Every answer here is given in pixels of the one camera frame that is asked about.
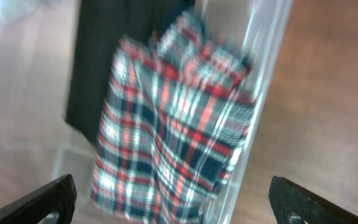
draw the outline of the glass case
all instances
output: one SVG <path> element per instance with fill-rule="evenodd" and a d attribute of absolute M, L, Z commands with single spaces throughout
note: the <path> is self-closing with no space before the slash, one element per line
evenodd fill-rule
<path fill-rule="evenodd" d="M 257 100 L 247 146 L 231 181 L 205 212 L 205 223 L 229 223 L 292 1 L 196 2 L 212 34 L 251 54 L 254 64 L 244 85 Z M 114 218 L 90 205 L 94 149 L 63 120 L 78 5 L 0 0 L 0 208 L 71 173 L 78 191 L 73 222 L 111 223 Z"/>

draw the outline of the wooden surface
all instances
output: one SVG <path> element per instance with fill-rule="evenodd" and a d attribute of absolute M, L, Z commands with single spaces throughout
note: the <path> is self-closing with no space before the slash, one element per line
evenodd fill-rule
<path fill-rule="evenodd" d="M 65 2 L 1 31 L 0 207 L 50 180 L 69 133 L 55 119 L 75 26 Z M 86 180 L 80 161 L 66 160 Z M 358 215 L 358 0 L 294 0 L 231 223 L 275 223 L 273 175 Z M 87 204 L 73 223 L 126 222 Z"/>
<path fill-rule="evenodd" d="M 358 215 L 358 1 L 294 1 L 231 223 L 275 223 L 273 175 Z"/>

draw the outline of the red and blue plaid cloth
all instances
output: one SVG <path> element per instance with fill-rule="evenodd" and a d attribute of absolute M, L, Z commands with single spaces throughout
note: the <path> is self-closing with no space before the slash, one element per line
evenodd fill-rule
<path fill-rule="evenodd" d="M 98 136 L 92 199 L 141 223 L 202 223 L 244 147 L 249 65 L 184 12 L 154 47 L 121 40 Z"/>

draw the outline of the black fabric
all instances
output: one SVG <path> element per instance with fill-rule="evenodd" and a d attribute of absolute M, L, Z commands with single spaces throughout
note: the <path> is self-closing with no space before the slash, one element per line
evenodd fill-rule
<path fill-rule="evenodd" d="M 82 0 L 66 122 L 96 142 L 112 56 L 125 34 L 146 43 L 180 0 Z"/>
<path fill-rule="evenodd" d="M 165 21 L 162 26 L 162 30 L 159 33 L 160 37 L 165 31 L 170 27 L 170 25 L 175 22 L 175 19 L 182 14 L 182 12 L 188 9 L 191 6 L 194 6 L 196 3 L 195 0 L 182 0 L 177 7 L 174 7 L 166 16 Z"/>

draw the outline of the tartan pattern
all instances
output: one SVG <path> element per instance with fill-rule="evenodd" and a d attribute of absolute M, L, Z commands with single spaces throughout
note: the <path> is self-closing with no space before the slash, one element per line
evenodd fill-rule
<path fill-rule="evenodd" d="M 120 42 L 98 136 L 91 197 L 141 223 L 202 223 L 244 147 L 249 72 L 203 37 L 191 11 L 153 48 Z"/>

